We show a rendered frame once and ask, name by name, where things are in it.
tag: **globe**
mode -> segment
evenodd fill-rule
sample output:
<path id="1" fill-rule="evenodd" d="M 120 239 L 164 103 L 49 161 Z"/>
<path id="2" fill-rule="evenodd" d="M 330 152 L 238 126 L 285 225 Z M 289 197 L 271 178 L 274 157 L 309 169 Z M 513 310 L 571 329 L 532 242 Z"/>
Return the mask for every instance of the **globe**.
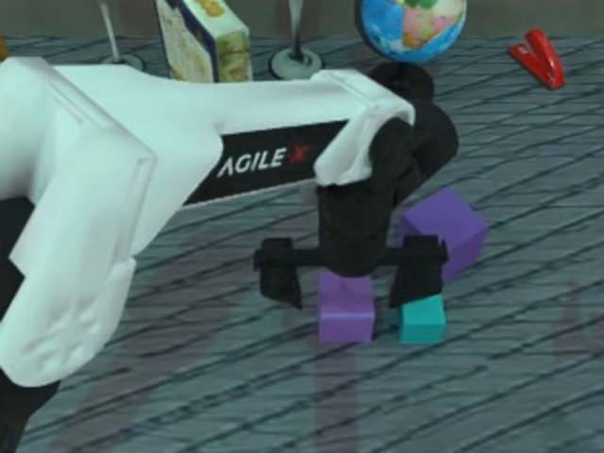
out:
<path id="1" fill-rule="evenodd" d="M 424 63 L 457 40 L 466 11 L 466 0 L 357 0 L 357 28 L 387 59 Z"/>

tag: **background wall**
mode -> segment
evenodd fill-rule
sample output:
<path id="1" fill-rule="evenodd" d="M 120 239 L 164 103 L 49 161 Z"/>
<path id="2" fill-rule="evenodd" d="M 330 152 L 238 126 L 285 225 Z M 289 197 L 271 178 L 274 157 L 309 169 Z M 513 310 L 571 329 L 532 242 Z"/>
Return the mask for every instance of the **background wall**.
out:
<path id="1" fill-rule="evenodd" d="M 306 0 L 306 35 L 355 33 L 354 0 Z M 157 33 L 154 0 L 109 0 L 117 32 Z M 604 33 L 602 0 L 468 0 L 466 34 L 518 34 L 541 26 L 548 34 Z M 229 0 L 255 34 L 287 32 L 287 0 Z M 0 34 L 102 35 L 95 0 L 0 0 Z"/>

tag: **red stapler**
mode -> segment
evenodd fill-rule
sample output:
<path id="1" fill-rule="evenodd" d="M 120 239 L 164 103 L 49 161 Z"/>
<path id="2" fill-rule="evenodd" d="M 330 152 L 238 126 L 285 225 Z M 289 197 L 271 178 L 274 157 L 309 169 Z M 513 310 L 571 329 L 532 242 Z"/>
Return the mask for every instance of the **red stapler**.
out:
<path id="1" fill-rule="evenodd" d="M 564 69 L 547 35 L 533 28 L 525 35 L 527 43 L 511 45 L 508 53 L 550 90 L 564 86 Z"/>

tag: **small purple cube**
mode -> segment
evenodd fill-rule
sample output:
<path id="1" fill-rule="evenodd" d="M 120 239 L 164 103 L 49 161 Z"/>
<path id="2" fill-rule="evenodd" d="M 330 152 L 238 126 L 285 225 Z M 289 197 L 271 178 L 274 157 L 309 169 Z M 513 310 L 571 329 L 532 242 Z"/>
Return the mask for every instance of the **small purple cube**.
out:
<path id="1" fill-rule="evenodd" d="M 371 277 L 319 274 L 319 342 L 369 343 L 376 310 Z"/>
<path id="2" fill-rule="evenodd" d="M 443 189 L 403 212 L 399 243 L 412 234 L 434 234 L 445 241 L 449 259 L 443 267 L 447 283 L 478 259 L 488 224 L 455 192 Z"/>

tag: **yellow object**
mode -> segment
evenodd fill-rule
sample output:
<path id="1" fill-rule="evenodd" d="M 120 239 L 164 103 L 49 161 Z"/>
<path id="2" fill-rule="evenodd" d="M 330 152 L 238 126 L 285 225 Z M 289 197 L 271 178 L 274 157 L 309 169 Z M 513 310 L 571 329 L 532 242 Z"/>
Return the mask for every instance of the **yellow object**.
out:
<path id="1" fill-rule="evenodd" d="M 4 61 L 8 58 L 8 47 L 4 41 L 4 38 L 0 36 L 0 61 Z"/>
<path id="2" fill-rule="evenodd" d="M 224 0 L 156 0 L 173 78 L 252 80 L 249 29 Z"/>

